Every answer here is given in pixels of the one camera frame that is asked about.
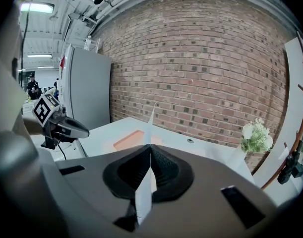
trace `ceiling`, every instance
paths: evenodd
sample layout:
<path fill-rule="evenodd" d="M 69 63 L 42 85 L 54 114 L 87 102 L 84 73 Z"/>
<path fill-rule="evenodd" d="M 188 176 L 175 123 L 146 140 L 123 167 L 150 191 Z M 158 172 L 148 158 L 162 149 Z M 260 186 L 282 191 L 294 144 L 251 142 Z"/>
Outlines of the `ceiling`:
<path fill-rule="evenodd" d="M 92 0 L 33 0 L 33 2 L 52 3 L 55 7 L 52 14 L 29 12 L 23 49 L 23 68 L 26 71 L 36 70 L 39 66 L 54 66 L 58 69 L 64 47 L 69 44 L 84 46 L 89 27 L 88 22 L 82 21 L 82 15 L 94 4 Z M 22 12 L 20 17 L 22 36 L 26 18 L 27 12 Z M 27 57 L 40 54 L 52 54 L 53 58 Z"/>

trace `flower bouquet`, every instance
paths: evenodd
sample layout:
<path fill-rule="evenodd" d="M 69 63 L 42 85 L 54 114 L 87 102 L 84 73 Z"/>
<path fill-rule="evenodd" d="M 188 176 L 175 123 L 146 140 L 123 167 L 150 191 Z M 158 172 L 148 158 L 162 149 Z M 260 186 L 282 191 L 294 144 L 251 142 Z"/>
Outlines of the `flower bouquet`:
<path fill-rule="evenodd" d="M 227 166 L 236 171 L 248 152 L 263 153 L 270 150 L 273 139 L 263 124 L 262 118 L 256 118 L 255 122 L 249 122 L 242 128 L 241 144 L 230 156 Z"/>

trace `brick wall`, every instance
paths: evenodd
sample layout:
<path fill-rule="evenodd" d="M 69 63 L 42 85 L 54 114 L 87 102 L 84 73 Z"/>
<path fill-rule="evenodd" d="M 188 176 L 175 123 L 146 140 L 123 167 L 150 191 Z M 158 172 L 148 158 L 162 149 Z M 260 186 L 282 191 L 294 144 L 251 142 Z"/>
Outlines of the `brick wall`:
<path fill-rule="evenodd" d="M 113 61 L 111 119 L 147 121 L 236 147 L 242 126 L 280 131 L 286 97 L 284 43 L 268 13 L 244 0 L 149 0 L 99 30 Z M 246 158 L 253 169 L 262 154 Z"/>

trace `white table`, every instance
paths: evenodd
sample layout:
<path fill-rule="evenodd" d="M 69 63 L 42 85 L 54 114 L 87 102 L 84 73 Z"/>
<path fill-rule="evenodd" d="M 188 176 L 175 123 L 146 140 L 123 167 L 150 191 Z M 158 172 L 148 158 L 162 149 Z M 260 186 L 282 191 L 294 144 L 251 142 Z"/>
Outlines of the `white table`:
<path fill-rule="evenodd" d="M 147 123 L 134 118 L 124 118 L 111 124 L 93 129 L 88 138 L 80 139 L 80 143 L 87 156 L 98 156 L 116 152 L 113 144 L 128 136 L 136 130 L 145 131 Z M 166 129 L 152 126 L 152 136 L 162 140 L 161 145 L 189 152 L 202 157 L 210 158 L 227 165 L 227 159 L 233 153 L 234 148 L 214 144 L 199 139 L 187 137 Z M 243 160 L 236 172 L 255 184 L 248 166 Z"/>

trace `ceiling light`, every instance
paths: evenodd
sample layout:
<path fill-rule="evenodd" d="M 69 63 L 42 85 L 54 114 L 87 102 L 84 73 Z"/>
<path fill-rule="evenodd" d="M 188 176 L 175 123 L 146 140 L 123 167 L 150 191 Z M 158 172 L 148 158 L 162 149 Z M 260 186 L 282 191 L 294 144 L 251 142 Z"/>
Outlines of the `ceiling light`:
<path fill-rule="evenodd" d="M 38 69 L 44 69 L 44 68 L 54 68 L 54 66 L 40 66 Z"/>
<path fill-rule="evenodd" d="M 21 5 L 21 11 L 28 11 L 30 3 L 24 2 Z M 45 12 L 45 13 L 52 13 L 54 9 L 54 4 L 51 3 L 31 3 L 30 11 L 38 11 L 38 12 Z"/>
<path fill-rule="evenodd" d="M 52 58 L 52 55 L 27 55 L 29 58 Z"/>

